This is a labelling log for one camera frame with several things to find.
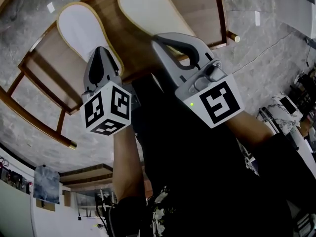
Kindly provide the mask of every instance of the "marble floor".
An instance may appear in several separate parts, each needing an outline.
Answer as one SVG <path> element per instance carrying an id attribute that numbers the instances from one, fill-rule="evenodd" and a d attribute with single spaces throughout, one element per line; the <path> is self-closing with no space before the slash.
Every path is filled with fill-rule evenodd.
<path id="1" fill-rule="evenodd" d="M 0 85 L 8 89 L 19 73 L 17 65 L 38 37 L 56 19 L 59 9 L 76 0 L 13 0 L 0 15 Z M 49 13 L 52 2 L 55 11 Z M 214 51 L 226 73 L 233 73 L 246 110 L 255 114 L 259 107 L 280 90 L 289 90 L 301 71 L 308 71 L 309 47 L 303 35 L 278 21 L 274 0 L 225 0 L 230 31 L 241 37 L 239 43 Z M 255 11 L 260 12 L 256 25 Z M 308 63 L 315 62 L 310 50 Z M 13 97 L 38 119 L 56 128 L 60 109 L 26 78 Z M 99 163 L 112 165 L 113 139 L 97 138 L 81 130 L 79 112 L 66 116 L 62 134 L 78 142 L 73 151 L 30 126 L 4 103 L 0 103 L 0 140 L 18 156 L 33 165 L 46 164 L 64 172 Z"/>

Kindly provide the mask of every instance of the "white block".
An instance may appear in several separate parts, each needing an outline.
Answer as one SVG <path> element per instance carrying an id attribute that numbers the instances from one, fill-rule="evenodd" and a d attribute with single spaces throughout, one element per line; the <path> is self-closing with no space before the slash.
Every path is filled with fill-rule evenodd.
<path id="1" fill-rule="evenodd" d="M 49 10 L 50 13 L 53 13 L 55 11 L 55 8 L 54 8 L 54 5 L 52 2 L 50 2 L 48 5 L 47 5 L 47 8 Z"/>
<path id="2" fill-rule="evenodd" d="M 112 135 L 131 123 L 131 94 L 108 82 L 80 108 L 86 132 Z"/>
<path id="3" fill-rule="evenodd" d="M 210 128 L 214 128 L 244 110 L 233 75 L 213 82 L 184 103 Z"/>
<path id="4" fill-rule="evenodd" d="M 255 23 L 256 23 L 256 26 L 260 26 L 260 12 L 259 11 L 255 11 Z"/>

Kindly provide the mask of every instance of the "person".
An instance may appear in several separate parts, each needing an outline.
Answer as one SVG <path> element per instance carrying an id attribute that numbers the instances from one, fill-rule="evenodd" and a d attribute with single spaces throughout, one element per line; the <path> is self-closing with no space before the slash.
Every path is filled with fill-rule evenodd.
<path id="1" fill-rule="evenodd" d="M 210 129 L 153 78 L 133 86 L 142 106 L 114 135 L 113 236 L 293 236 L 288 201 L 315 213 L 316 180 L 283 134 L 246 112 Z M 147 201 L 135 135 L 153 187 Z"/>

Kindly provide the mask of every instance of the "cable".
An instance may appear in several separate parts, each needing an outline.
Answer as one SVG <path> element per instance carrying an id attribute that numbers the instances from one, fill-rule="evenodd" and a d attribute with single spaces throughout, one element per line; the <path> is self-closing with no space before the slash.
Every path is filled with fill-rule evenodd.
<path id="1" fill-rule="evenodd" d="M 295 32 L 296 30 L 290 32 L 288 35 L 286 35 L 285 37 L 279 39 L 275 44 L 273 44 L 272 46 L 268 47 L 267 49 L 265 49 L 261 54 L 259 54 L 256 58 L 254 58 L 252 61 L 248 62 L 246 65 L 242 66 L 240 69 L 236 70 L 235 72 L 233 72 L 233 74 L 237 73 L 239 70 L 242 70 L 244 67 L 246 67 L 247 65 L 249 65 L 250 63 L 253 63 L 255 60 L 257 60 L 261 55 L 263 55 L 265 52 L 267 52 L 269 49 L 271 49 L 272 47 L 276 46 L 281 40 L 284 40 L 286 37 L 290 36 L 293 32 Z"/>
<path id="2" fill-rule="evenodd" d="M 95 195 L 94 198 L 95 198 L 95 206 L 96 206 L 96 210 L 97 210 L 98 216 L 99 216 L 99 218 L 101 219 L 101 221 L 102 221 L 102 223 L 104 225 L 104 228 L 105 228 L 105 231 L 107 232 L 107 235 L 109 235 L 108 234 L 108 232 L 109 232 L 108 228 L 107 228 L 106 224 L 104 223 L 103 219 L 100 216 L 100 212 L 99 212 L 99 209 L 98 209 L 98 203 L 97 203 L 97 195 Z"/>
<path id="3" fill-rule="evenodd" d="M 308 53 L 307 53 L 307 56 L 306 56 L 306 65 L 307 65 L 307 67 L 310 67 L 308 62 L 307 62 L 308 56 L 310 54 L 310 50 L 311 50 L 311 46 L 310 46 L 310 49 L 308 50 Z"/>
<path id="4" fill-rule="evenodd" d="M 112 207 L 114 206 L 114 204 L 112 204 L 110 210 L 109 210 L 109 222 L 110 222 L 110 227 L 111 227 L 111 231 L 112 231 L 112 235 L 113 237 L 115 237 L 115 234 L 114 234 L 114 229 L 113 229 L 113 226 L 112 226 L 112 219 L 111 219 L 111 210 L 112 210 Z"/>

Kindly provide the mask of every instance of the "forearm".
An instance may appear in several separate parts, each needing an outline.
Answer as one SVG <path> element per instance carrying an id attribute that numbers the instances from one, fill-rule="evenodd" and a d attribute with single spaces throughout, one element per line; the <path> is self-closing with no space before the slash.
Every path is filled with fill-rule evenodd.
<path id="1" fill-rule="evenodd" d="M 113 186 L 118 200 L 144 196 L 144 179 L 133 128 L 114 135 Z"/>
<path id="2" fill-rule="evenodd" d="M 272 131 L 247 112 L 241 112 L 225 122 L 235 137 L 249 150 L 273 136 Z"/>

